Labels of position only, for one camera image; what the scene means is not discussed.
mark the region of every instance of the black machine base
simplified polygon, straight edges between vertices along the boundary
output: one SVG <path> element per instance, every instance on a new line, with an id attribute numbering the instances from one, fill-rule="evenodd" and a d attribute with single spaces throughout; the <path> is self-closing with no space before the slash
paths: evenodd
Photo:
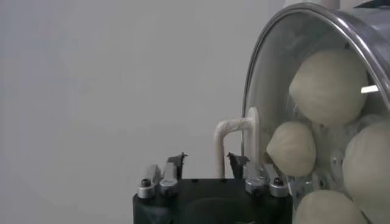
<path id="1" fill-rule="evenodd" d="M 250 195 L 244 186 L 244 179 L 182 179 L 173 197 L 135 195 L 134 224 L 292 223 L 290 195 L 273 197 L 267 186 Z"/>

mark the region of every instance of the metal drum rim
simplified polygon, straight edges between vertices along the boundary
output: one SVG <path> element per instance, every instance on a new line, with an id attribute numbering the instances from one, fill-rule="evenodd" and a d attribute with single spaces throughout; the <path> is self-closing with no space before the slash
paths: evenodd
<path id="1" fill-rule="evenodd" d="M 374 52 L 375 47 L 372 43 L 370 43 L 370 41 L 366 40 L 363 31 L 369 32 L 371 38 L 374 37 L 376 40 L 386 42 L 387 44 L 385 46 L 389 48 L 388 51 L 390 52 L 389 42 L 381 37 L 373 28 L 369 27 L 367 24 L 353 17 L 352 15 L 349 15 L 348 13 L 329 10 L 317 4 L 301 3 L 291 5 L 279 11 L 272 17 L 272 19 L 266 24 L 263 31 L 260 33 L 250 58 L 244 89 L 242 116 L 245 117 L 246 115 L 246 103 L 254 66 L 267 35 L 272 32 L 272 29 L 279 21 L 285 19 L 289 15 L 296 13 L 306 13 L 315 16 L 321 21 L 331 25 L 332 28 L 336 29 L 338 33 L 349 42 L 349 44 L 355 49 L 357 54 L 366 65 L 367 70 L 371 74 L 372 78 L 378 86 L 378 89 L 380 90 L 380 94 L 385 101 L 388 111 L 390 111 L 390 65 L 386 63 L 386 61 L 383 60 L 380 55 Z M 365 27 L 366 29 L 359 30 L 356 29 L 356 26 Z"/>

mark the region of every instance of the metal clamp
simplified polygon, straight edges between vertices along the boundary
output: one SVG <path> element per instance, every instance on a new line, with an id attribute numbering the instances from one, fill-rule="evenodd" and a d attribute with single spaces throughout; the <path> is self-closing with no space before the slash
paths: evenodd
<path id="1" fill-rule="evenodd" d="M 265 173 L 268 176 L 269 181 L 269 192 L 272 196 L 283 198 L 288 195 L 288 186 L 283 178 L 274 169 L 274 165 L 265 164 L 264 165 Z"/>
<path id="2" fill-rule="evenodd" d="M 266 185 L 264 178 L 260 175 L 260 166 L 253 162 L 248 162 L 244 166 L 245 171 L 245 191 L 253 194 L 255 190 Z"/>
<path id="3" fill-rule="evenodd" d="M 138 186 L 137 196 L 142 199 L 153 198 L 155 195 L 156 183 L 160 179 L 160 169 L 157 165 L 151 165 L 147 168 L 145 178 L 141 180 Z"/>
<path id="4" fill-rule="evenodd" d="M 166 163 L 164 177 L 160 181 L 160 193 L 165 197 L 172 197 L 177 193 L 176 166 L 174 163 Z"/>

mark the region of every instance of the metal bracket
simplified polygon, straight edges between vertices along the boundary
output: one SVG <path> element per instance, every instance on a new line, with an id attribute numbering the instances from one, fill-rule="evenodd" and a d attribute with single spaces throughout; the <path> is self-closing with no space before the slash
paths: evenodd
<path id="1" fill-rule="evenodd" d="M 178 156 L 169 157 L 167 163 L 173 163 L 176 166 L 176 179 L 182 179 L 183 161 L 187 155 L 182 152 Z"/>
<path id="2" fill-rule="evenodd" d="M 160 193 L 165 197 L 172 197 L 177 193 L 177 171 L 174 163 L 166 163 L 164 177 L 160 181 Z"/>
<path id="3" fill-rule="evenodd" d="M 254 194 L 255 190 L 266 185 L 264 178 L 260 175 L 260 166 L 253 162 L 248 162 L 245 169 L 245 191 Z"/>
<path id="4" fill-rule="evenodd" d="M 246 156 L 238 156 L 230 152 L 227 154 L 227 157 L 230 160 L 230 166 L 232 167 L 234 178 L 243 179 L 243 167 L 249 159 Z"/>

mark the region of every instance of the dough ball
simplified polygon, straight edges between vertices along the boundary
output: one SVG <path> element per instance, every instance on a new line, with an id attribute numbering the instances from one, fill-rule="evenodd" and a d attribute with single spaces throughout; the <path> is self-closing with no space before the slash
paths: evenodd
<path id="1" fill-rule="evenodd" d="M 267 152 L 284 174 L 294 177 L 308 175 L 316 161 L 313 135 L 300 122 L 286 122 L 276 128 Z"/>
<path id="2" fill-rule="evenodd" d="M 352 200 L 374 224 L 390 222 L 390 120 L 374 123 L 348 144 L 342 164 Z"/>
<path id="3" fill-rule="evenodd" d="M 366 68 L 356 53 L 345 49 L 320 51 L 306 59 L 289 93 L 309 119 L 326 126 L 346 124 L 360 114 L 366 100 Z"/>
<path id="4" fill-rule="evenodd" d="M 367 224 L 358 207 L 335 191 L 314 191 L 298 205 L 295 224 Z"/>

